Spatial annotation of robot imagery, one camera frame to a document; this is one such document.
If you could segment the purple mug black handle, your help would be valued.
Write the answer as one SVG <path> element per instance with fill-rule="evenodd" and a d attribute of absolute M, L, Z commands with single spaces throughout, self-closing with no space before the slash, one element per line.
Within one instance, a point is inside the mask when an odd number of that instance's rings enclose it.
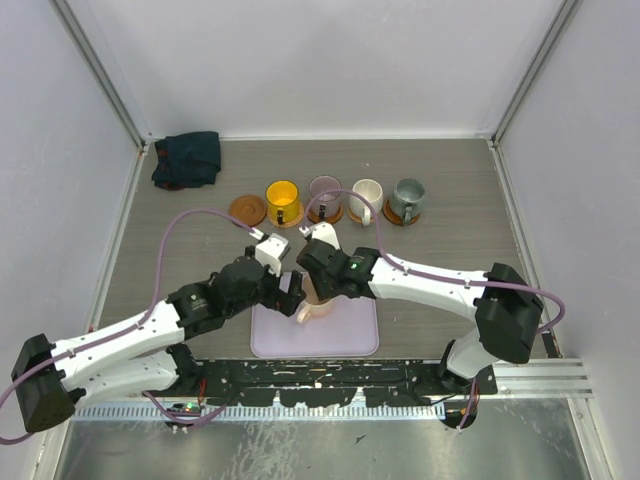
<path fill-rule="evenodd" d="M 311 198 L 316 198 L 311 212 L 321 220 L 335 216 L 340 209 L 340 181 L 329 175 L 315 177 L 309 184 Z"/>

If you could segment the woven rattan coaster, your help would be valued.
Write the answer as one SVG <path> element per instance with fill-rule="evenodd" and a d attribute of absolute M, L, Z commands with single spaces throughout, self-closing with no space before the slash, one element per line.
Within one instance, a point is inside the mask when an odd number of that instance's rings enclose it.
<path fill-rule="evenodd" d="M 374 221 L 371 210 L 366 205 L 359 212 L 354 212 L 351 208 L 348 208 L 348 214 L 354 222 L 362 226 L 368 226 Z"/>
<path fill-rule="evenodd" d="M 300 203 L 298 205 L 298 213 L 296 217 L 293 220 L 289 222 L 284 222 L 282 224 L 279 224 L 277 222 L 277 219 L 275 217 L 272 217 L 270 214 L 267 214 L 266 218 L 276 228 L 279 228 L 279 229 L 291 228 L 298 225 L 304 219 L 304 210 L 305 210 L 304 204 Z"/>

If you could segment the pink mug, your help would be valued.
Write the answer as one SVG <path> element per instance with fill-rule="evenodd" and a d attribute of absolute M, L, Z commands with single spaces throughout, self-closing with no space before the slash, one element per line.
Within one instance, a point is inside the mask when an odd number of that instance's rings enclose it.
<path fill-rule="evenodd" d="M 302 290 L 306 294 L 304 301 L 300 304 L 296 321 L 304 324 L 312 318 L 317 318 L 328 314 L 333 308 L 332 299 L 321 300 L 309 276 L 304 276 Z"/>

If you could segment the yellow mug black handle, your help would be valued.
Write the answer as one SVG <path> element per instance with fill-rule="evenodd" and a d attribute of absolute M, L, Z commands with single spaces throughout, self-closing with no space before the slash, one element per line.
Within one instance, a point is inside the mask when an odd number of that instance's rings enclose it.
<path fill-rule="evenodd" d="M 279 224 L 293 220 L 301 202 L 298 187 L 291 181 L 278 180 L 271 183 L 265 192 L 267 214 Z"/>

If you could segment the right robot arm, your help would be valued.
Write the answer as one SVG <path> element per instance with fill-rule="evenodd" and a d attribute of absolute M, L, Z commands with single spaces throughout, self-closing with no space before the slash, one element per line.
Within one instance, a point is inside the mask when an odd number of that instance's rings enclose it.
<path fill-rule="evenodd" d="M 373 248 L 352 254 L 312 239 L 296 258 L 325 299 L 392 299 L 448 311 L 473 322 L 449 342 L 436 370 L 442 388 L 465 393 L 477 374 L 497 361 L 529 362 L 543 303 L 506 264 L 491 270 L 454 271 L 412 263 Z"/>

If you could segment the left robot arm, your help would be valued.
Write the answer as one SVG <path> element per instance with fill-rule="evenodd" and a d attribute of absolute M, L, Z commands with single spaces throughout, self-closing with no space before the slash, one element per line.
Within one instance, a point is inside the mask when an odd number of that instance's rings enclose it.
<path fill-rule="evenodd" d="M 293 271 L 287 290 L 281 290 L 281 278 L 247 251 L 208 279 L 107 328 L 57 342 L 45 334 L 27 339 L 11 372 L 25 431 L 46 431 L 69 419 L 89 399 L 104 367 L 219 330 L 256 305 L 293 315 L 306 297 L 303 276 Z"/>

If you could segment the wooden coaster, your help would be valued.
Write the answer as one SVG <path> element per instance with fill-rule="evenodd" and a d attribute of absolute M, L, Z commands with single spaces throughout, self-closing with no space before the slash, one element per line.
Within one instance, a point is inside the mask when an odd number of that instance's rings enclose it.
<path fill-rule="evenodd" d="M 382 208 L 382 212 L 384 217 L 392 224 L 397 225 L 397 226 L 409 226 L 409 225 L 413 225 L 415 224 L 421 217 L 420 214 L 416 215 L 415 217 L 411 217 L 408 223 L 405 223 L 403 221 L 403 219 L 396 215 L 393 210 L 391 209 L 391 205 L 390 205 L 390 199 L 387 198 L 385 200 L 384 206 Z"/>
<path fill-rule="evenodd" d="M 333 201 L 318 200 L 313 203 L 309 202 L 305 207 L 305 213 L 312 224 L 321 222 L 335 224 L 342 218 L 344 209 L 338 199 Z"/>
<path fill-rule="evenodd" d="M 245 194 L 231 202 L 228 213 L 244 224 L 254 227 L 265 219 L 267 204 L 263 198 L 257 195 Z"/>

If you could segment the grey-green mug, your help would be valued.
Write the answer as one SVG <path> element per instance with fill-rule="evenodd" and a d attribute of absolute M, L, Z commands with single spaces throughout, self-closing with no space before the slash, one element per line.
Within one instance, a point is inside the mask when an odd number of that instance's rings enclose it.
<path fill-rule="evenodd" d="M 413 178 L 400 180 L 390 197 L 390 209 L 400 219 L 402 225 L 408 225 L 421 215 L 425 204 L 425 188 Z"/>

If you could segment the cream speckled mug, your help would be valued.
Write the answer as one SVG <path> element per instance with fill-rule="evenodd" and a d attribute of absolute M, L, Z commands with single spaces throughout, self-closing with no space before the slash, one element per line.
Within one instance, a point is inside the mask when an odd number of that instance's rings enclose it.
<path fill-rule="evenodd" d="M 375 221 L 382 209 L 384 200 L 384 191 L 381 184 L 373 179 L 361 179 L 354 183 L 352 191 L 355 196 L 350 196 L 348 208 L 351 208 L 354 212 L 359 212 L 366 205 L 371 210 Z"/>

